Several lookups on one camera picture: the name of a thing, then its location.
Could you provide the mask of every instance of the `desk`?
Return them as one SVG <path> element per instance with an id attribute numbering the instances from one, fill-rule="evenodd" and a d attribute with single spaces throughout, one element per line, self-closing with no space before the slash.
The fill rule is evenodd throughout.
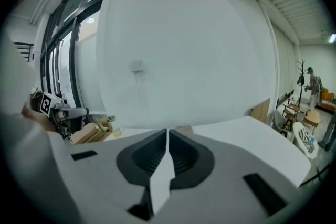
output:
<path id="1" fill-rule="evenodd" d="M 314 135 L 315 128 L 320 123 L 320 113 L 315 109 L 309 111 L 308 115 L 307 116 L 305 115 L 303 122 L 306 122 L 314 127 L 314 130 L 312 133 L 312 135 Z"/>
<path id="2" fill-rule="evenodd" d="M 310 169 L 309 160 L 292 143 L 279 135 L 277 131 L 252 117 L 192 126 L 192 129 L 195 134 L 247 150 L 282 173 L 296 187 L 302 183 Z M 120 128 L 120 130 L 119 138 L 110 135 L 105 141 L 119 140 L 153 129 Z"/>

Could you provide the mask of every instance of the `person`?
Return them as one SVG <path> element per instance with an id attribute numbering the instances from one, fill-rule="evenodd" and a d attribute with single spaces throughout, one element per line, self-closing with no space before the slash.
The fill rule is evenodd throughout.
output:
<path id="1" fill-rule="evenodd" d="M 311 91 L 311 96 L 310 96 L 310 100 L 309 100 L 309 110 L 312 110 L 315 108 L 316 103 L 317 103 L 317 98 L 318 98 L 318 79 L 314 74 L 314 70 L 309 67 L 308 68 L 308 74 L 310 75 L 310 82 L 309 82 L 309 86 L 306 86 L 307 90 Z"/>
<path id="2" fill-rule="evenodd" d="M 15 8 L 23 1 L 16 0 L 15 5 L 9 8 Z M 55 132 L 48 117 L 24 106 L 36 80 L 36 74 L 3 29 L 0 33 L 0 57 L 0 113 L 21 114 L 24 118 L 38 123 L 45 131 Z"/>
<path id="3" fill-rule="evenodd" d="M 333 98 L 332 102 L 336 104 L 336 98 Z M 318 143 L 320 147 L 323 148 L 325 151 L 329 151 L 335 138 L 336 138 L 336 112 L 334 112 L 334 115 L 332 116 L 328 124 L 323 140 L 319 141 Z"/>

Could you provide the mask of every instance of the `white wall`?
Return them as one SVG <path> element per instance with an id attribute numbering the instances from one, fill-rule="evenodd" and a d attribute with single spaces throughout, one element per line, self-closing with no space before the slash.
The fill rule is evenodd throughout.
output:
<path id="1" fill-rule="evenodd" d="M 279 52 L 280 67 L 280 87 L 278 97 L 284 96 L 296 89 L 298 80 L 298 63 L 299 60 L 296 46 L 275 26 L 274 34 Z"/>
<path id="2" fill-rule="evenodd" d="M 83 104 L 89 114 L 105 114 L 97 78 L 96 34 L 77 43 L 77 72 Z"/>
<path id="3" fill-rule="evenodd" d="M 267 98 L 275 57 L 254 0 L 104 0 L 97 35 L 100 90 L 122 127 L 234 119 Z M 130 62 L 141 60 L 134 75 Z"/>
<path id="4" fill-rule="evenodd" d="M 34 44 L 37 27 L 30 25 L 29 21 L 9 16 L 5 23 L 5 29 L 12 42 Z"/>
<path id="5" fill-rule="evenodd" d="M 336 93 L 336 45 L 335 44 L 316 44 L 301 45 L 301 57 L 304 61 L 304 68 L 312 67 L 314 73 L 321 77 L 322 84 L 329 92 Z M 309 84 L 310 76 L 305 74 L 305 84 Z M 310 97 L 311 91 L 302 96 L 307 99 Z"/>

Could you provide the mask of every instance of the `bag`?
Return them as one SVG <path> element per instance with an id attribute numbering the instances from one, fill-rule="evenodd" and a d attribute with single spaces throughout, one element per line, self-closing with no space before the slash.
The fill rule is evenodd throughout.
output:
<path id="1" fill-rule="evenodd" d="M 301 84 L 302 86 L 304 85 L 304 75 L 300 75 L 298 81 L 296 82 L 297 85 Z"/>
<path id="2" fill-rule="evenodd" d="M 30 106 L 32 110 L 40 112 L 42 97 L 43 92 L 40 92 L 38 88 L 36 88 L 35 92 L 30 95 Z"/>
<path id="3" fill-rule="evenodd" d="M 317 96 L 317 104 L 321 105 L 322 103 L 322 90 L 323 90 L 323 85 L 321 81 L 321 77 L 317 77 L 317 90 L 318 90 L 318 96 Z"/>
<path id="4" fill-rule="evenodd" d="M 299 131 L 299 137 L 303 141 L 307 151 L 312 153 L 315 150 L 314 146 L 314 137 L 311 137 L 310 134 L 307 132 L 306 128 L 302 128 Z"/>

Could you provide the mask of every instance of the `floor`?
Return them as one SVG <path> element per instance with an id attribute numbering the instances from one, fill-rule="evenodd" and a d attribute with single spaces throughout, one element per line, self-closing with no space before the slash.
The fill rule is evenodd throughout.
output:
<path id="1" fill-rule="evenodd" d="M 306 111 L 307 108 L 309 108 L 309 105 L 307 103 L 301 103 L 300 104 L 300 110 L 301 111 Z M 318 125 L 318 127 L 315 129 L 314 131 L 314 137 L 316 138 L 317 141 L 321 141 L 324 137 L 324 134 L 327 130 L 328 124 L 332 118 L 332 113 L 326 112 L 324 110 L 315 108 L 317 111 L 319 111 L 320 113 L 320 123 Z M 282 105 L 278 107 L 279 111 L 283 111 Z M 300 114 L 298 115 L 298 121 L 302 122 L 304 119 L 304 112 L 300 112 Z M 310 134 L 312 134 L 313 131 L 313 127 L 310 126 L 309 124 L 305 124 L 305 127 L 307 128 L 308 132 Z M 313 159 L 311 161 L 311 168 L 308 172 L 308 174 L 306 175 L 304 181 L 310 179 L 311 177 L 313 177 L 314 175 L 317 174 L 317 170 L 321 171 L 323 168 L 325 168 L 328 164 L 330 164 L 332 162 L 332 160 L 334 159 L 334 157 L 336 156 L 336 142 L 333 144 L 333 146 L 331 147 L 331 149 L 326 152 L 324 149 L 322 149 L 320 146 L 319 147 L 319 151 L 318 151 L 318 155 L 315 159 Z M 323 173 L 320 177 L 320 179 L 324 178 L 325 175 L 327 174 L 327 172 Z M 314 179 L 313 181 L 311 181 L 310 183 L 306 184 L 304 187 L 302 187 L 303 189 L 307 189 L 310 188 L 312 186 L 314 186 L 315 184 L 318 184 L 320 182 L 320 180 L 318 178 Z"/>

